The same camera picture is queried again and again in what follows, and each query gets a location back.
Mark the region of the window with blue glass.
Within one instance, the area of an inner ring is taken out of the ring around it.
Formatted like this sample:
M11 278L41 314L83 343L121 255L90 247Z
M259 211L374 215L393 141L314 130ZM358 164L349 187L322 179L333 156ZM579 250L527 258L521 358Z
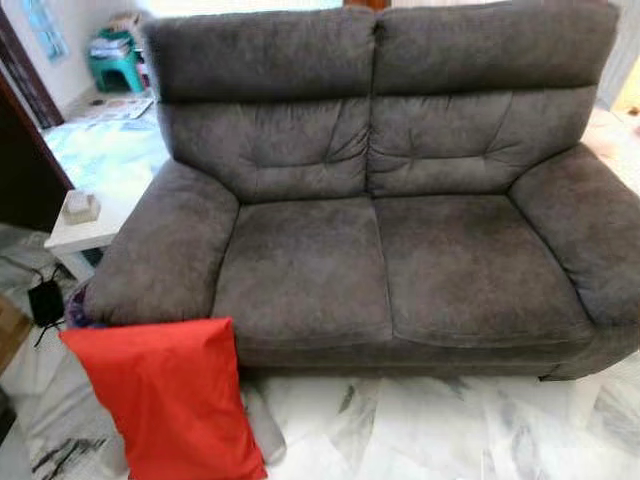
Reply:
M20 0L29 27L47 60L55 61L68 55L68 46L56 23L49 0Z

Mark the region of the purple cloth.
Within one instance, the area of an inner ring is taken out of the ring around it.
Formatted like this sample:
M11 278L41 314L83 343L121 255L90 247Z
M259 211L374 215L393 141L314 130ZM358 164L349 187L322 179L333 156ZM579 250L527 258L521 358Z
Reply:
M63 320L70 329L100 328L101 323L93 320L86 310L88 284L78 285L65 298Z

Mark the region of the grey fabric two-seat sofa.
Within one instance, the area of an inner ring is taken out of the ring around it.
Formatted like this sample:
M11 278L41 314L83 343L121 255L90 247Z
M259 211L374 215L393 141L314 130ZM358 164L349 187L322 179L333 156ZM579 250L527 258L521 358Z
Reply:
M573 380L639 347L640 198L582 141L607 0L143 23L169 159L87 284L241 364Z

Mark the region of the dark wooden cabinet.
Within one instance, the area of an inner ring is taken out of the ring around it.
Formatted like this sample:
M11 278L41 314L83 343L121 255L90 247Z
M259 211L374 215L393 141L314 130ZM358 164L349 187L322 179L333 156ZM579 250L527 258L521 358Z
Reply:
M50 233L72 183L0 70L0 224Z

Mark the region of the small black bag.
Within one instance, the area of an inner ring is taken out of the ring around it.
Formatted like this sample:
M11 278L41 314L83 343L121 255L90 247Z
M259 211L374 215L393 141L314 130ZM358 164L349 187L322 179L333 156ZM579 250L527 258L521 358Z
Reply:
M58 284L59 266L51 266L50 273L40 273L40 282L29 288L28 300L31 320L38 328L33 347L38 348L50 330L60 332L64 324L65 301Z

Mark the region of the green plastic stool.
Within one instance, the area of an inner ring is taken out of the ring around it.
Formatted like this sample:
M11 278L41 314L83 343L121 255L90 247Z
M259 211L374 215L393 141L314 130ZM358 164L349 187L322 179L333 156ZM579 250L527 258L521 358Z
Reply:
M128 33L133 38L131 32L114 31L114 29L101 28L96 36L123 36ZM146 91L145 81L140 73L141 55L138 54L138 46L134 40L134 51L127 58L95 59L87 56L88 68L90 68L93 82L97 91L102 93L142 93Z

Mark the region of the printed floor mat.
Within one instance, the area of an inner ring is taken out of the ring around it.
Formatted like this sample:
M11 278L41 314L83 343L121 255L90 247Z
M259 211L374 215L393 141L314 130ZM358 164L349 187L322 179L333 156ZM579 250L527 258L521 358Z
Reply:
M78 104L67 122L128 122L128 120L141 118L154 104L155 99L145 95L96 96Z

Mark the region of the beige tissue box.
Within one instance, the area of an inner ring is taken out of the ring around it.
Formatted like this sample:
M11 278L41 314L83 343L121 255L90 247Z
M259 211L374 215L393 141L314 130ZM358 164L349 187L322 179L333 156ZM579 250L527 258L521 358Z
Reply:
M70 189L64 197L58 219L67 225L86 224L99 219L100 212L101 202L95 192Z

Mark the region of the white side table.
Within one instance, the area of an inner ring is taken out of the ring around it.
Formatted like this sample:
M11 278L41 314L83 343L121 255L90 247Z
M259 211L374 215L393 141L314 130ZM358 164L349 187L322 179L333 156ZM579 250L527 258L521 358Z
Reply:
M108 247L125 220L132 214L150 180L127 182L118 186L73 189L68 196L84 193L92 195L99 204L99 215L92 221L72 224L64 212L60 212L44 247L65 266L78 282L87 282L93 275L90 260L83 252L93 248Z

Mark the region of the red pillow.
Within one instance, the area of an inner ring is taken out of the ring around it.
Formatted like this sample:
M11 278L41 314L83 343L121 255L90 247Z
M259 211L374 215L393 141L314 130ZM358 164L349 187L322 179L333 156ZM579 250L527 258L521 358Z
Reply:
M64 330L122 436L129 480L268 480L230 317Z

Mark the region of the dark brown door frame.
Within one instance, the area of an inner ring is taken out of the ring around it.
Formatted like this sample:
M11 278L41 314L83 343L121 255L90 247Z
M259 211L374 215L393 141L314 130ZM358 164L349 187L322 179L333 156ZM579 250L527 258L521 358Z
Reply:
M47 129L65 122L59 106L52 100L51 93L38 76L35 64L14 31L3 5L0 5L0 64L12 77L17 95L37 127Z

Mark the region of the stack of papers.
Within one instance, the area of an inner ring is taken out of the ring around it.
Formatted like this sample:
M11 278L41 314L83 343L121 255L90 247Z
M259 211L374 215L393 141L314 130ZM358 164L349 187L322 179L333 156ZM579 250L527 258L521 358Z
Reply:
M88 55L95 59L127 58L134 51L134 40L131 35L96 36L88 45Z

